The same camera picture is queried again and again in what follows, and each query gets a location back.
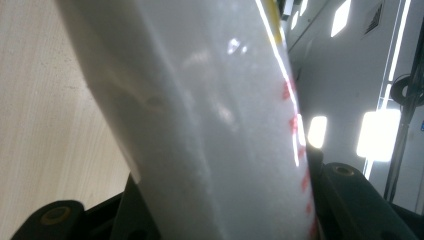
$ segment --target white tube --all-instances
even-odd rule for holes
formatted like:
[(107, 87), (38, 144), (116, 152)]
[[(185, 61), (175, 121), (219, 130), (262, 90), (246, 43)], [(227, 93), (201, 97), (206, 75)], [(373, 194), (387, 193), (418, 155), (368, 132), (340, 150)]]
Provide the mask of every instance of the white tube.
[(57, 1), (163, 239), (315, 236), (272, 3)]

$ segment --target white wall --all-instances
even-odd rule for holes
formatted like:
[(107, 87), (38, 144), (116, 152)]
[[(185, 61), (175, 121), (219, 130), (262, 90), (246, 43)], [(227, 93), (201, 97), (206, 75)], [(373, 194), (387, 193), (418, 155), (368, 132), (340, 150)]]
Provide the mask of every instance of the white wall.
[[(322, 149), (325, 162), (347, 163), (362, 171), (365, 161), (356, 155), (360, 125), (364, 113), (374, 111), (377, 106), (399, 1), (386, 0), (380, 25), (363, 36), (367, 14), (379, 1), (352, 0), (347, 26), (331, 38), (334, 13), (343, 2), (330, 0), (291, 49), (290, 58), (297, 78), (306, 131), (312, 117), (325, 115), (328, 118)], [(423, 2), (413, 0), (409, 16), (414, 17), (408, 18), (405, 30), (407, 37), (403, 39), (399, 58), (402, 63), (398, 64), (395, 78), (410, 71), (423, 10)], [(414, 121), (422, 122), (423, 113), (420, 110)], [(395, 198), (396, 203), (411, 210), (415, 207), (423, 168), (411, 156), (417, 156), (418, 159), (424, 155), (423, 150), (415, 146), (423, 146), (422, 137), (423, 133), (418, 127), (411, 129), (398, 187), (398, 196), (404, 197)], [(387, 173), (387, 163), (376, 164), (371, 173), (370, 181), (380, 193), (384, 191)], [(414, 201), (411, 200), (414, 197), (410, 197), (412, 192), (415, 192)]]

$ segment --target beige wall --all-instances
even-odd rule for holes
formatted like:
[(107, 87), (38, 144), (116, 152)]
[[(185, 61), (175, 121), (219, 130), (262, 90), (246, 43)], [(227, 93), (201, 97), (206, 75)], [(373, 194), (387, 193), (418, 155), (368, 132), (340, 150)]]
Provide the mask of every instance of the beige wall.
[(53, 1), (0, 0), (0, 239), (52, 201), (92, 207), (127, 176)]

